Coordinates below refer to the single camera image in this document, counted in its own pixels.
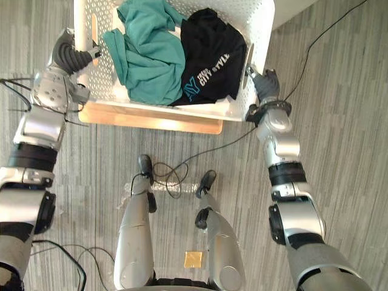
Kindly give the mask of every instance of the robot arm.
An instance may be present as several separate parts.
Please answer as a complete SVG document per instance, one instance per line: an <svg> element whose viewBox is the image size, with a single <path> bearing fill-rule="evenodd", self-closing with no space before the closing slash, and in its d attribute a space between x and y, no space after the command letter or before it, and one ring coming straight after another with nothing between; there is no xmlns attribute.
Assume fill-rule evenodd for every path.
<svg viewBox="0 0 388 291"><path fill-rule="evenodd" d="M89 90L69 76L99 56L99 48L78 52L73 30L58 38L50 62L36 75L32 109L21 119L8 165L0 168L0 289L22 290L34 234L52 223L55 194L53 168L65 132L65 116L72 102L85 104Z"/></svg>
<svg viewBox="0 0 388 291"><path fill-rule="evenodd" d="M345 257L324 243L326 226L313 200L300 160L299 141L292 134L291 105L278 100L274 71L265 77L251 67L259 106L251 106L246 120L258 126L271 181L273 205L269 223L273 240L286 246L293 282L300 291L371 291Z"/></svg>

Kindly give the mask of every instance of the white wall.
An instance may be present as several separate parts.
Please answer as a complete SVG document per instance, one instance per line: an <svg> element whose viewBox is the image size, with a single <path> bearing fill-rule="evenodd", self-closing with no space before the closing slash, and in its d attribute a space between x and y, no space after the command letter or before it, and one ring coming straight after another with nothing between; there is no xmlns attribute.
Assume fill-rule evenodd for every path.
<svg viewBox="0 0 388 291"><path fill-rule="evenodd" d="M274 0L275 19L272 30L278 28L317 0Z"/></svg>

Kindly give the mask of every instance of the wooden base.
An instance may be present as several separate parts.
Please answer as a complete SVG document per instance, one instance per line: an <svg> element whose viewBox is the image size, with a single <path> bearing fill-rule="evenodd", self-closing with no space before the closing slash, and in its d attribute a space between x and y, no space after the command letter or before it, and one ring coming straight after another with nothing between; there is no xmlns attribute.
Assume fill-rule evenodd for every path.
<svg viewBox="0 0 388 291"><path fill-rule="evenodd" d="M177 130L181 132L219 135L222 120L174 113L156 112L121 106L88 102L78 113L79 120L86 123L110 124L144 129Z"/></svg>

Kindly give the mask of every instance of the power cord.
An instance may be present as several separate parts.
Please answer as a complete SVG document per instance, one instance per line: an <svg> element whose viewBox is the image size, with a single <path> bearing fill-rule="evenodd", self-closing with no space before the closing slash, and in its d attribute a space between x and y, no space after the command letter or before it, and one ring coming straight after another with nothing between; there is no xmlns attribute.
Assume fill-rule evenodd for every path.
<svg viewBox="0 0 388 291"><path fill-rule="evenodd" d="M0 79L0 84L4 85L6 88L8 88L9 90L11 90L13 93L15 93L16 96L17 96L21 101L24 102L24 104L27 106L27 110L24 110L24 111L25 111L25 112L30 111L30 110L31 110L31 103L30 103L30 101L29 101L26 97L24 97L24 95L23 95L22 93L18 92L17 90L15 90L14 88L12 88L11 86L7 85L6 82L9 82L9 83L12 83L12 84L15 84L15 83L16 83L15 85L18 85L19 87L22 87L23 85L20 84L20 83L14 82L14 80L12 80L12 79Z"/></svg>
<svg viewBox="0 0 388 291"><path fill-rule="evenodd" d="M49 240L47 240L47 239L42 239L42 242L48 242L48 243L50 243L50 241ZM99 267L99 264L98 264L98 262L97 262L97 259L96 259L96 256L91 252L91 250L101 250L101 251L103 251L104 253L106 253L109 257L110 257L110 259L112 260L112 262L113 263L115 263L115 259L112 257L112 255L106 250L106 249L103 249L102 247L89 247L89 248L86 248L86 247L84 247L84 246L82 246L82 245L80 245L80 244L63 244L63 245L61 245L63 248L64 247L80 247L80 248L82 248L82 249L84 249L83 251L82 251L82 253L78 256L78 259L77 259L77 263L79 262L79 260L81 259L81 257L82 257L82 255L85 253L85 252L88 252L92 257L93 257L93 259L94 259L94 261L95 261L95 263L96 263L96 267L97 267L97 271L98 271L98 276L99 276L99 279L100 279L100 281L101 281L101 284L102 284L102 286L103 286L103 288L106 290L106 291L108 291L108 288L105 286L105 284L104 284L104 282L103 282L103 280L102 280L102 275L101 275L101 270L100 270L100 267ZM37 254L39 254L39 253L43 253L43 252L47 252L47 251L49 251L49 250L53 250L53 249L56 249L56 248L58 248L58 246L56 245L55 247L51 247L51 248L48 248L48 249L44 249L44 250L40 250L40 251L38 251L38 252L34 252L34 253L31 253L31 255L30 256L34 256L34 255L37 255ZM81 274L80 274L80 272L79 272L79 269L77 269L77 271L78 271L78 290L80 289L80 286L81 286Z"/></svg>
<svg viewBox="0 0 388 291"><path fill-rule="evenodd" d="M179 164L178 164L177 166L175 166L175 167L171 167L170 165L168 165L168 164L166 164L166 163L164 163L164 162L157 162L157 163L155 163L155 164L153 165L153 175L154 175L154 177L157 177L157 178L165 178L165 179L162 179L162 180L160 180L160 181L156 181L156 180L155 180L155 183L164 186L164 187L166 188L166 192L167 192L172 198L174 198L174 199L179 199L179 198L181 197L181 195L182 195L182 183L183 183L183 181L187 178L187 174L188 174L188 172L189 172L189 165L187 164L187 162L189 162L189 161L190 161L191 159L193 159L193 158L196 158L196 157L198 157L198 156L204 155L205 153L214 152L214 151L216 151L216 150L221 150L221 149L223 149L223 148L225 148L225 147L231 146L232 144L235 144L236 142L238 142L238 141L242 140L243 138L245 138L247 135L249 135L250 133L252 133L255 129L256 129L256 127L250 129L248 132L246 132L245 134L243 134L243 135L240 136L238 139L236 139L236 140L234 140L234 141L232 141L232 142L229 142L229 143L227 143L227 144L221 145L221 146L219 146L219 147L215 147L214 149L205 150L205 151L203 151L203 152L196 153L195 155L192 155L192 156L188 157L187 159L185 159L183 162L179 163ZM177 173L177 170L178 170L180 167L182 167L183 165L185 165L186 170L185 170L185 172L184 172L184 174L183 174L183 177L180 178L179 175L178 175L178 173ZM158 166L167 167L167 168L169 169L169 171L166 172L166 173L163 173L163 174L157 173L157 172L155 171L155 168L158 167ZM131 184L131 195L132 195L133 182L134 182L135 178L136 178L137 176L139 176L139 175L141 175L141 174L135 175L135 176L133 177L133 179L132 179L132 184ZM169 184L169 183L170 183L169 181L170 181L172 175L174 175L174 176L177 178L178 182L176 182L176 183L174 183L174 184ZM179 192L178 192L177 195L174 195L174 194L172 193L172 190L170 189L171 187L174 187L174 186L179 186Z"/></svg>
<svg viewBox="0 0 388 291"><path fill-rule="evenodd" d="M28 112L31 110L32 108L32 105L31 105L31 102L20 92L18 92L17 90L15 90L14 88L10 87L9 85L7 85L6 83L11 83L11 84L14 84L20 88L23 88L23 89L26 89L28 91L31 91L31 88L30 87L27 87L26 85L23 85L19 82L16 82L16 81L20 81L20 80L32 80L30 78L12 78L12 79L0 79L0 84L4 85L5 87L7 87L9 90L11 90L13 93L16 94L17 97L19 97L27 106L27 110L17 110L17 109L9 109L9 111L21 111L21 112ZM81 108L80 109L77 109L77 110L68 110L67 113L65 114L65 116L70 112L70 113L79 113L81 111L83 111L85 107L85 104L82 104L81 105ZM85 124L80 124L80 123L77 123L77 122L74 122L74 121L70 121L68 120L66 117L65 117L65 122L68 122L68 123L71 123L71 124L74 124L74 125L79 125L79 126L83 126L83 127L88 127L87 125Z"/></svg>
<svg viewBox="0 0 388 291"><path fill-rule="evenodd" d="M290 98L290 96L295 92L296 88L298 88L301 80L302 80L302 77L304 75L304 71L306 69L306 65L307 65L307 60L309 59L309 54L310 54L310 50L311 48L316 44L316 42L325 34L327 33L334 25L336 25L337 23L339 23L346 15L348 15L350 12L352 12L353 10L355 10L356 8L358 8L359 6L363 5L365 2L367 2L368 0L364 0L363 2L357 4L356 6L354 6L353 8L349 9L345 14L343 14L340 18L338 18L332 25L330 25L328 28L326 28L321 34L318 35L318 37L309 45L308 49L307 49L307 54L306 54L306 59L304 61L304 65L303 65L303 69L302 69L302 73L300 74L295 86L293 87L293 89L290 91L290 93L288 93L288 95L284 98L283 101L286 101L287 99Z"/></svg>
<svg viewBox="0 0 388 291"><path fill-rule="evenodd" d="M82 284L79 284L78 285L78 290L81 290L81 291L84 291L85 290L85 285L86 285L86 273L85 273L85 270L84 268L82 268L82 266L74 259L73 256L71 256L71 254L69 254L68 251L66 251L66 249L61 246L60 244L57 244L56 242L54 241L51 241L51 240L48 240L48 239L39 239L39 240L36 240L36 241L32 241L32 243L35 243L35 244L41 244L41 243L49 243L49 244L53 244L54 246L56 247L59 247L62 252L75 264L75 266L77 267L77 269L82 273Z"/></svg>

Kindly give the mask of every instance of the folded clothes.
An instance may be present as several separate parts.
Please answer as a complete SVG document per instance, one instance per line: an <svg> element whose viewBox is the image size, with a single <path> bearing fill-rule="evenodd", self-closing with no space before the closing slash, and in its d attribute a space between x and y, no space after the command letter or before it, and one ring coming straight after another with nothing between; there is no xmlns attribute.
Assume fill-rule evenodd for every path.
<svg viewBox="0 0 388 291"><path fill-rule="evenodd" d="M182 96L185 56L181 41L168 32L184 19L166 0L128 0L117 9L125 27L102 38L132 101L169 105Z"/></svg>
<svg viewBox="0 0 388 291"><path fill-rule="evenodd" d="M171 105L214 103L227 95L236 99L247 50L240 32L207 8L182 21L181 42L183 94Z"/></svg>

